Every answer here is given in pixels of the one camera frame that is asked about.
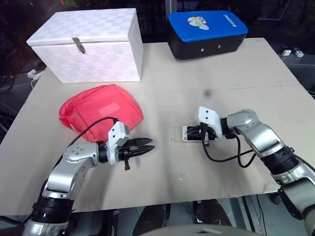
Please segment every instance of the white box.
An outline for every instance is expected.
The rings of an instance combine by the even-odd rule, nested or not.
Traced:
[[[57,12],[27,43],[62,83],[141,79],[135,8]]]

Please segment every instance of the table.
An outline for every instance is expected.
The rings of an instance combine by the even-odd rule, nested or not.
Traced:
[[[46,69],[0,145],[0,212],[28,214],[42,182],[76,134],[58,120],[75,94],[107,83],[62,84]],[[256,158],[242,169],[233,160],[208,160],[201,144],[181,142],[181,126],[194,124],[199,106],[222,117],[253,109],[296,154],[315,165],[315,103],[262,38],[245,39],[238,51],[175,60],[166,43],[144,44],[141,82],[116,83],[139,103],[144,120],[131,137],[156,148],[124,163],[90,170],[74,209],[92,211],[236,197],[273,192],[278,185]],[[248,145],[241,137],[242,151]],[[215,158],[235,155],[235,140],[210,147]],[[244,163],[251,155],[243,157]]]

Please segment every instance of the red cloth bag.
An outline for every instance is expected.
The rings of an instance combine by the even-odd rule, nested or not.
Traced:
[[[103,117],[115,117],[132,130],[143,120],[138,103],[123,88],[112,84],[98,86],[67,100],[59,110],[59,120],[80,134],[90,124]],[[94,125],[83,137],[89,142],[107,141],[111,119]]]

